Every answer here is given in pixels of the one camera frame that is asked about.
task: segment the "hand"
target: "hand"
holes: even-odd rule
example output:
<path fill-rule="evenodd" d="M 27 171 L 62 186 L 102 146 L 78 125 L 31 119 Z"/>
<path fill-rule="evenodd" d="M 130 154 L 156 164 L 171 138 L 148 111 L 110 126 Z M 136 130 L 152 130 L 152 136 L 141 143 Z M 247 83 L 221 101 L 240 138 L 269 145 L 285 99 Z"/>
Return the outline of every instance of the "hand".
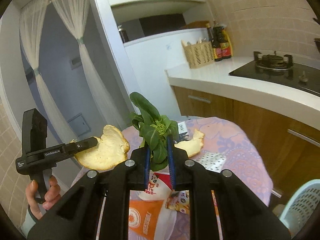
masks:
<path fill-rule="evenodd" d="M 45 210 L 49 210 L 61 198 L 60 186 L 58 185 L 58 181 L 54 176 L 50 177 L 49 184 L 51 187 L 48 190 L 48 192 L 44 195 L 44 199 L 46 201 L 42 204 Z M 38 190 L 38 183 L 35 180 L 33 180 L 28 184 L 26 188 L 26 197 L 30 205 L 31 212 L 37 219 L 40 219 L 42 218 L 42 214 L 40 212 L 38 203 L 35 200 L 35 195 L 37 190 Z"/>

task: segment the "light blue plastic basket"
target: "light blue plastic basket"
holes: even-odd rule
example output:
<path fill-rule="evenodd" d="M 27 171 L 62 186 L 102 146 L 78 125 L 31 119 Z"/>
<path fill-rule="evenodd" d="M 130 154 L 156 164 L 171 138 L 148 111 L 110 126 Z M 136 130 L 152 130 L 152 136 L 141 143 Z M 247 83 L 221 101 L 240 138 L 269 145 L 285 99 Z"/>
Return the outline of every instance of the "light blue plastic basket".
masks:
<path fill-rule="evenodd" d="M 320 179 L 305 183 L 291 197 L 279 219 L 289 229 L 292 238 L 308 221 L 319 201 Z"/>

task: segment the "curtain tieback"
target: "curtain tieback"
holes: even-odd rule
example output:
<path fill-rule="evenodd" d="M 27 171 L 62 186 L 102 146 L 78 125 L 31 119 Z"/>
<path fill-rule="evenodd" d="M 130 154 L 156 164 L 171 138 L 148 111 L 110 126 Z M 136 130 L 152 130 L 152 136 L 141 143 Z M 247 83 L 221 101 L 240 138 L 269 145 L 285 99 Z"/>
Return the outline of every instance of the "curtain tieback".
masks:
<path fill-rule="evenodd" d="M 82 36 L 81 38 L 77 39 L 77 41 L 78 41 L 78 44 L 79 44 L 79 45 L 80 45 L 80 44 L 84 44 L 84 42 L 83 42 L 83 36 Z"/>
<path fill-rule="evenodd" d="M 33 70 L 33 73 L 35 74 L 35 77 L 36 77 L 37 75 L 39 75 L 39 74 L 40 74 L 39 68 L 38 68 L 38 67 L 35 68 L 35 69 Z"/>

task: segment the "table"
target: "table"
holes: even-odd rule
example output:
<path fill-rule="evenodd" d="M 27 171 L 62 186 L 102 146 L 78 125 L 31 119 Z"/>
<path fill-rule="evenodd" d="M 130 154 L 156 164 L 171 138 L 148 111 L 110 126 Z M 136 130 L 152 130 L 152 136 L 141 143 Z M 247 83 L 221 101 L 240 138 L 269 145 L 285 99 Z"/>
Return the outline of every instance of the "table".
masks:
<path fill-rule="evenodd" d="M 226 161 L 223 169 L 229 169 L 247 185 L 263 203 L 269 205 L 273 183 L 268 175 L 263 161 L 256 148 L 246 134 L 236 124 L 218 117 L 201 118 L 186 121 L 189 136 L 194 129 L 205 134 L 204 146 L 197 158 L 205 152 L 224 152 Z M 133 127 L 123 130 L 124 137 L 130 144 L 128 158 L 133 150 L 142 142 L 139 132 Z M 88 169 L 82 168 L 73 184 L 77 182 Z M 178 212 L 177 221 L 170 240 L 189 240 L 189 216 Z"/>

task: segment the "metal pivot bolt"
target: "metal pivot bolt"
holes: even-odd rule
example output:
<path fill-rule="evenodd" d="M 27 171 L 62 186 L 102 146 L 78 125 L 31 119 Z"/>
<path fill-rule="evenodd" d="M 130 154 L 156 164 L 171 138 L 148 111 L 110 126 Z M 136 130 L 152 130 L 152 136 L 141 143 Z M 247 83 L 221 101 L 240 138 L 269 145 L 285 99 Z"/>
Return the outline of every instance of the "metal pivot bolt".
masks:
<path fill-rule="evenodd" d="M 186 160 L 184 164 L 188 167 L 192 167 L 193 165 L 195 165 L 195 162 L 193 160 Z"/>
<path fill-rule="evenodd" d="M 222 175 L 228 178 L 232 176 L 232 172 L 230 170 L 224 170 Z"/>
<path fill-rule="evenodd" d="M 125 161 L 124 164 L 127 167 L 131 167 L 131 166 L 135 165 L 135 162 L 134 162 L 134 160 L 127 160 L 127 161 Z"/>
<path fill-rule="evenodd" d="M 88 171 L 87 176 L 89 178 L 94 178 L 95 176 L 97 176 L 97 172 L 94 170 Z"/>

